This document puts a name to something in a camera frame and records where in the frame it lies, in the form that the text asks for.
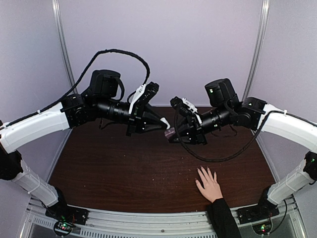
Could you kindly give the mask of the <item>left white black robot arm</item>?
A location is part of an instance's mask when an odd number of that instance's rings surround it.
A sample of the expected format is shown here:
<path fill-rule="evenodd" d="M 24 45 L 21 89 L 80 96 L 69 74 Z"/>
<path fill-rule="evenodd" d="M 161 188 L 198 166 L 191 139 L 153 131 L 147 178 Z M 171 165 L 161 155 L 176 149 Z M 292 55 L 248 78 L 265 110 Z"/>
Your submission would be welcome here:
<path fill-rule="evenodd" d="M 96 119 L 127 125 L 128 136 L 170 128 L 168 121 L 154 112 L 149 104 L 158 92 L 158 84 L 142 84 L 130 103 L 115 99 L 118 89 L 123 88 L 118 72 L 95 70 L 89 87 L 82 94 L 72 94 L 42 112 L 17 122 L 2 124 L 0 178 L 17 183 L 51 208 L 60 220 L 67 220 L 71 216 L 71 209 L 62 192 L 34 173 L 22 160 L 18 149 L 48 134 L 73 129 Z"/>

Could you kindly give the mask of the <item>person's bare hand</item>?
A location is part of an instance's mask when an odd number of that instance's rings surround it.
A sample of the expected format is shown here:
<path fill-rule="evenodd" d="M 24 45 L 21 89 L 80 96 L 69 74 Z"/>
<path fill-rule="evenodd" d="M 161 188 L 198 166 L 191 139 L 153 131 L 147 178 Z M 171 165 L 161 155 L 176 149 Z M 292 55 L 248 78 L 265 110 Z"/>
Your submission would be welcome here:
<path fill-rule="evenodd" d="M 202 196 L 211 203 L 222 199 L 223 195 L 220 185 L 217 182 L 217 173 L 212 173 L 210 168 L 205 169 L 202 166 L 197 168 L 197 172 L 201 181 L 195 179 L 195 183 Z"/>

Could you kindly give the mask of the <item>black sleeved forearm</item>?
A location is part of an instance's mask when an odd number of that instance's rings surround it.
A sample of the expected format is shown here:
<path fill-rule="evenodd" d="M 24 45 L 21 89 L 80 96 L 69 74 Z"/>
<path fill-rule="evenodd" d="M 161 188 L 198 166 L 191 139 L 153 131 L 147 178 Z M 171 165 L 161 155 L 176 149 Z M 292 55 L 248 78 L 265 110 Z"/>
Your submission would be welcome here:
<path fill-rule="evenodd" d="M 240 231 L 224 198 L 207 206 L 209 221 L 218 238 L 241 238 Z"/>

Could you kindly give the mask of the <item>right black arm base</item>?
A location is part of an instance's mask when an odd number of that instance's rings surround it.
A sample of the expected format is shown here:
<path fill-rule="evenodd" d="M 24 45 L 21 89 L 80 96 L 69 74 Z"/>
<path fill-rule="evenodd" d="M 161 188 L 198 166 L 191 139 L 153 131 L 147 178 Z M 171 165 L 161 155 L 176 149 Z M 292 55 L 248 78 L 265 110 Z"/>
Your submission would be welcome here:
<path fill-rule="evenodd" d="M 269 187 L 263 190 L 257 205 L 237 210 L 240 224 L 252 223 L 279 215 L 277 205 L 268 201 L 268 191 Z"/>

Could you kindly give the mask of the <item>white nail polish cap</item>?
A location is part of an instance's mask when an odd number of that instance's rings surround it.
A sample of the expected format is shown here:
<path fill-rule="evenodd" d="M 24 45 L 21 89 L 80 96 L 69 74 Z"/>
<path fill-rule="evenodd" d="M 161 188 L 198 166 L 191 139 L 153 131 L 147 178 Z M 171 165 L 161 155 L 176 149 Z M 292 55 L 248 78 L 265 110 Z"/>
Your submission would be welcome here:
<path fill-rule="evenodd" d="M 166 118 L 162 117 L 160 121 L 162 121 L 166 125 L 166 129 L 170 129 L 170 124 Z"/>

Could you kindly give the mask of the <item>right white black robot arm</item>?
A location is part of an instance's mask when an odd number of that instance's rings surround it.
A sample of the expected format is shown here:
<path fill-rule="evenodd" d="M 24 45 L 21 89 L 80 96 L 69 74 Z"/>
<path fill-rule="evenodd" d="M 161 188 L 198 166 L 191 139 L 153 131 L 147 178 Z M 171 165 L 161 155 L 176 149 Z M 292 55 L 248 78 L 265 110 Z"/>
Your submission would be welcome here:
<path fill-rule="evenodd" d="M 272 133 L 308 149 L 303 161 L 292 172 L 263 191 L 259 204 L 254 207 L 254 215 L 257 218 L 264 219 L 282 200 L 317 180 L 316 123 L 254 97 L 239 101 L 228 78 L 206 84 L 205 90 L 213 110 L 200 114 L 197 108 L 185 98 L 174 97 L 170 103 L 176 110 L 175 118 L 182 115 L 183 119 L 176 120 L 174 127 L 165 131 L 165 136 L 170 143 L 180 143 L 197 159 L 205 162 L 225 162 L 237 157 L 249 147 L 249 144 L 246 144 L 235 154 L 221 159 L 203 158 L 188 148 L 189 144 L 205 145 L 207 133 L 220 130 L 226 125 L 251 129 L 255 132 L 255 137 L 260 132 Z"/>

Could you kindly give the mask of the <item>purple nail polish bottle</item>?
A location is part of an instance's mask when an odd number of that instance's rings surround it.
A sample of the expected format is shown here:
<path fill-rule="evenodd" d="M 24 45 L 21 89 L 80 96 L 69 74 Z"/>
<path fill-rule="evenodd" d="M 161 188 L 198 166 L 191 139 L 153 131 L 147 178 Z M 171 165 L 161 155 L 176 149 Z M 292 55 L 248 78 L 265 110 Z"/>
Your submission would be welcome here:
<path fill-rule="evenodd" d="M 171 138 L 175 134 L 175 128 L 171 127 L 164 132 L 167 139 Z"/>

